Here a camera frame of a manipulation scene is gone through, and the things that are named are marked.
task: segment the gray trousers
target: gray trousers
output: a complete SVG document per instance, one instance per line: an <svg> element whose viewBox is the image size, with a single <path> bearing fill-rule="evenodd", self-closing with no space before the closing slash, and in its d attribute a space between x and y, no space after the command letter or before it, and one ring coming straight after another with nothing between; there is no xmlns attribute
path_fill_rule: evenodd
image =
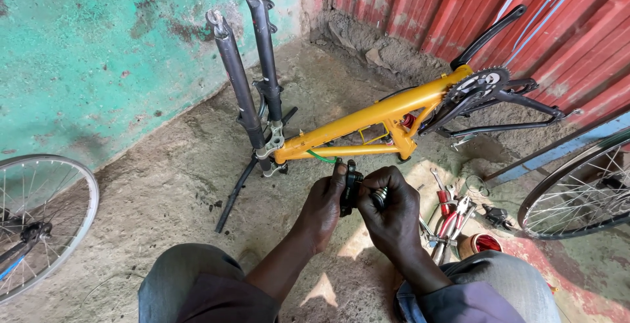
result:
<svg viewBox="0 0 630 323"><path fill-rule="evenodd" d="M440 269L456 284L488 282L527 323L560 323L547 283L538 270L519 258L487 250ZM239 264L215 246L171 247L158 257L138 290L139 322L174 323L200 273L235 280L245 277ZM396 296L409 323L426 322L407 283Z"/></svg>

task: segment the person's right hand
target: person's right hand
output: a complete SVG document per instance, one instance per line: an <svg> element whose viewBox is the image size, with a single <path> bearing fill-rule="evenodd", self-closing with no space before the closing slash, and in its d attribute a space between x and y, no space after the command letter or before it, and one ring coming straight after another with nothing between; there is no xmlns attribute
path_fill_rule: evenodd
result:
<svg viewBox="0 0 630 323"><path fill-rule="evenodd" d="M379 213L369 198L370 188L388 187L387 208ZM366 176L357 202L376 249L394 264L422 250L420 241L420 194L395 166L386 166Z"/></svg>

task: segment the bicycle wheel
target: bicycle wheel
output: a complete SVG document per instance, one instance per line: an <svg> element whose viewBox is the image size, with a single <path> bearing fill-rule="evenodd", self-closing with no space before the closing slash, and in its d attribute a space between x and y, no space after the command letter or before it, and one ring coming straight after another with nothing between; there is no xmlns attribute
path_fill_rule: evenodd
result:
<svg viewBox="0 0 630 323"><path fill-rule="evenodd" d="M0 161L0 304L41 282L87 233L98 207L88 168L55 155Z"/></svg>
<svg viewBox="0 0 630 323"><path fill-rule="evenodd" d="M518 222L530 237L579 237L630 221L630 131L617 133L556 169L530 192Z"/></svg>

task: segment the suspension fork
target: suspension fork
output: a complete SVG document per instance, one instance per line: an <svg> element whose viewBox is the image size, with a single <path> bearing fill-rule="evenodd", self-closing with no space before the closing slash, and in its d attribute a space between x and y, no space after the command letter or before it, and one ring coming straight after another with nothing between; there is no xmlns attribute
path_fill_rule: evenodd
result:
<svg viewBox="0 0 630 323"><path fill-rule="evenodd" d="M269 121L274 126L281 127L282 108L280 92L282 87L278 84L278 77L275 69L275 59L273 57L272 33L278 28L269 21L269 10L275 4L271 0L245 0L251 11L251 19L254 24L254 34L256 36L256 47L260 58L260 68L263 72L263 80L254 81L253 86L258 89L269 106Z"/></svg>
<svg viewBox="0 0 630 323"><path fill-rule="evenodd" d="M227 77L236 95L236 101L240 110L236 117L236 122L245 128L249 142L256 150L256 157L260 167L263 169L263 173L269 172L272 169L272 164L265 150L263 129L254 106L254 100L249 91L247 76L242 65L241 55L236 46L234 32L219 11L208 11L205 17L214 31L214 41L217 43L225 71L227 71Z"/></svg>

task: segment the person's left hand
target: person's left hand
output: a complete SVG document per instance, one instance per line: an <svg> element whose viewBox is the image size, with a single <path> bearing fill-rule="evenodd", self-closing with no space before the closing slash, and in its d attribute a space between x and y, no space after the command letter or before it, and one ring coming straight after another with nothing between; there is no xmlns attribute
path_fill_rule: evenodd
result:
<svg viewBox="0 0 630 323"><path fill-rule="evenodd" d="M339 222L339 200L346 185L347 170L345 164L340 164L332 177L324 177L313 184L291 229L311 241L313 254L324 251Z"/></svg>

